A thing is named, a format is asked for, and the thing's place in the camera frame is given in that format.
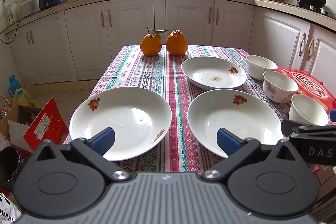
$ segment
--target table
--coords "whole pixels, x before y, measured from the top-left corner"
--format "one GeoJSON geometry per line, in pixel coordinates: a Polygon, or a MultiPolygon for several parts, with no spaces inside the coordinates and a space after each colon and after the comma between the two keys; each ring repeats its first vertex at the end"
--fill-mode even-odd
{"type": "MultiPolygon", "coordinates": [[[[144,56],[140,46],[125,46],[113,60],[90,96],[122,86],[150,89],[164,97],[172,109],[172,123],[165,138],[147,153],[117,164],[132,175],[136,171],[197,172],[200,174],[222,160],[205,149],[192,134],[187,121],[191,101],[204,90],[184,76],[181,64],[195,56],[213,56],[229,60],[246,70],[247,52],[241,49],[189,45],[185,56],[171,56],[163,45],[157,56],[144,56]]],[[[240,87],[266,102],[280,120],[288,118],[290,105],[270,101],[263,83],[247,74],[240,87]]]]}

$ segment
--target metal screw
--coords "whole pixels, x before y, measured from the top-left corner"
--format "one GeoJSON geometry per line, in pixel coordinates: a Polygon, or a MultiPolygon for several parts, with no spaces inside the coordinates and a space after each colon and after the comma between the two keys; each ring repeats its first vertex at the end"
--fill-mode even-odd
{"type": "Polygon", "coordinates": [[[207,170],[204,172],[204,176],[207,179],[217,179],[221,176],[221,174],[217,170],[207,170]]]}
{"type": "Polygon", "coordinates": [[[112,174],[112,177],[116,180],[124,180],[129,177],[129,174],[125,171],[116,171],[112,174]]]}

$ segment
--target ribbed gray surface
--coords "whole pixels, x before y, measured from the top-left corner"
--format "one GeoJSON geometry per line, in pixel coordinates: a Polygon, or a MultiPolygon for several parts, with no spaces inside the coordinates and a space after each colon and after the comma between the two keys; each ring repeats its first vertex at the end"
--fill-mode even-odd
{"type": "Polygon", "coordinates": [[[19,224],[313,224],[310,216],[263,220],[247,215],[226,196],[220,184],[195,173],[138,173],[134,180],[113,184],[103,200],[82,215],[40,220],[25,215],[19,224]]]}

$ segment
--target plate rim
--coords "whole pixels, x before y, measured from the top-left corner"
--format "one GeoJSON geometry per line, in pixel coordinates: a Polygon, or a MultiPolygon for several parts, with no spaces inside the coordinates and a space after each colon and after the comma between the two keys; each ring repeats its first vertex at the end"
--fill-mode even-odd
{"type": "Polygon", "coordinates": [[[228,89],[235,89],[235,88],[237,88],[237,87],[243,85],[243,84],[247,81],[247,74],[246,74],[246,71],[245,71],[244,69],[242,69],[241,66],[239,66],[239,65],[237,65],[237,64],[235,64],[235,63],[233,63],[233,62],[231,62],[231,61],[229,61],[229,60],[225,60],[225,59],[223,59],[223,58],[219,58],[219,57],[215,57],[215,56],[194,56],[194,57],[191,57],[191,58],[187,58],[186,60],[184,60],[184,61],[182,62],[182,64],[181,64],[181,70],[182,70],[183,74],[185,75],[185,77],[187,77],[190,81],[193,81],[193,82],[198,83],[198,84],[200,84],[200,85],[206,86],[206,87],[208,87],[208,88],[210,88],[210,89],[213,89],[213,90],[214,90],[214,89],[216,89],[216,90],[221,90],[221,89],[225,89],[225,90],[228,90],[228,89]],[[198,82],[198,81],[196,81],[196,80],[190,78],[190,77],[185,73],[185,71],[183,70],[183,64],[184,64],[186,61],[189,61],[189,60],[191,60],[191,59],[195,59],[195,58],[217,58],[217,59],[220,59],[220,60],[224,60],[224,61],[226,61],[226,62],[229,62],[229,63],[231,63],[231,64],[233,64],[233,65],[235,65],[235,66],[237,66],[238,68],[241,69],[241,71],[242,71],[241,74],[242,74],[243,76],[245,75],[245,81],[244,81],[242,84],[240,84],[240,85],[232,86],[232,87],[229,87],[229,88],[218,88],[218,87],[215,87],[215,86],[210,86],[210,85],[205,85],[205,84],[203,84],[203,83],[200,83],[200,82],[198,82]]]}
{"type": "Polygon", "coordinates": [[[254,96],[254,95],[252,95],[252,94],[249,94],[249,93],[244,92],[244,91],[241,91],[241,90],[235,90],[235,89],[215,89],[215,90],[208,90],[208,91],[203,92],[203,93],[199,94],[198,96],[196,96],[196,97],[194,98],[194,100],[192,100],[192,102],[190,103],[190,105],[189,105],[189,107],[188,107],[188,112],[187,112],[187,120],[188,120],[188,125],[189,125],[189,127],[190,127],[190,130],[191,130],[192,134],[194,135],[194,137],[196,138],[196,140],[197,140],[197,141],[198,141],[204,148],[206,148],[206,149],[209,150],[210,152],[214,153],[215,155],[220,156],[220,157],[226,159],[226,158],[228,158],[228,155],[227,155],[224,151],[223,151],[223,152],[225,153],[225,155],[218,155],[218,152],[215,152],[214,149],[212,149],[212,147],[209,148],[208,146],[206,146],[206,145],[204,145],[203,143],[201,143],[201,142],[198,140],[198,138],[196,137],[196,135],[194,134],[194,132],[193,132],[193,130],[192,130],[192,124],[189,122],[189,111],[190,111],[190,107],[191,107],[192,103],[193,103],[199,96],[204,95],[205,93],[208,93],[208,92],[218,92],[218,90],[233,90],[234,92],[242,92],[243,94],[247,94],[247,95],[249,95],[249,96],[253,96],[253,97],[255,97],[256,99],[258,99],[258,100],[260,100],[261,102],[263,102],[267,107],[269,107],[270,110],[274,113],[274,115],[278,118],[279,121],[280,121],[280,119],[279,119],[278,115],[274,112],[274,110],[273,110],[267,103],[265,103],[263,100],[261,100],[260,98],[254,96]]]}
{"type": "Polygon", "coordinates": [[[118,88],[117,88],[117,87],[116,87],[116,88],[111,88],[111,89],[109,89],[109,90],[104,90],[104,91],[102,91],[102,92],[99,92],[99,93],[97,93],[97,94],[94,94],[94,95],[88,97],[88,98],[87,98],[86,100],[84,100],[84,101],[83,101],[83,102],[76,108],[76,110],[73,112],[73,114],[72,114],[72,116],[71,116],[71,119],[70,119],[70,123],[69,123],[69,135],[70,135],[72,141],[75,140],[75,139],[73,139],[72,132],[70,131],[70,125],[72,124],[72,122],[73,122],[73,116],[74,116],[75,112],[79,109],[79,107],[80,107],[82,104],[86,103],[86,101],[89,100],[89,99],[91,99],[93,96],[102,94],[102,93],[104,93],[104,92],[111,92],[111,90],[120,89],[120,88],[123,88],[123,89],[143,89],[143,90],[147,90],[147,91],[150,91],[150,92],[154,93],[155,96],[160,96],[160,97],[166,102],[166,104],[167,104],[167,106],[168,106],[168,108],[169,108],[169,110],[170,110],[170,122],[169,122],[169,126],[168,126],[167,130],[166,130],[166,131],[165,131],[165,132],[164,132],[164,133],[163,133],[163,134],[162,134],[162,135],[161,135],[155,142],[153,142],[151,145],[148,146],[149,149],[145,150],[144,152],[142,152],[142,153],[139,154],[139,155],[132,156],[132,157],[128,157],[128,158],[125,158],[125,159],[122,159],[122,160],[113,160],[113,161],[124,161],[124,160],[129,160],[129,159],[133,159],[133,158],[139,157],[139,156],[141,156],[141,155],[147,153],[149,150],[151,150],[151,149],[154,148],[155,146],[157,146],[157,145],[163,140],[163,138],[166,136],[166,134],[168,133],[168,131],[169,131],[170,127],[171,127],[171,122],[172,122],[172,118],[173,118],[173,117],[172,117],[172,116],[173,116],[173,114],[172,114],[172,110],[171,110],[171,107],[170,107],[169,103],[167,102],[167,100],[166,100],[165,98],[163,98],[160,94],[158,94],[158,93],[156,93],[156,92],[154,92],[154,91],[152,91],[152,90],[150,90],[150,89],[146,89],[146,88],[143,88],[143,87],[140,87],[140,86],[120,86],[120,87],[118,87],[118,88]]]}

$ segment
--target barcode label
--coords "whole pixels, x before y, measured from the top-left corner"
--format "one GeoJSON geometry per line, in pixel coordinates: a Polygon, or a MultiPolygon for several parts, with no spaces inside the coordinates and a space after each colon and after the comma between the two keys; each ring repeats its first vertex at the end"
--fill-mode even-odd
{"type": "Polygon", "coordinates": [[[46,132],[47,128],[48,128],[48,125],[50,124],[50,119],[48,118],[47,114],[45,113],[39,124],[37,125],[34,133],[36,134],[36,136],[42,140],[42,137],[44,135],[44,133],[46,132]]]}

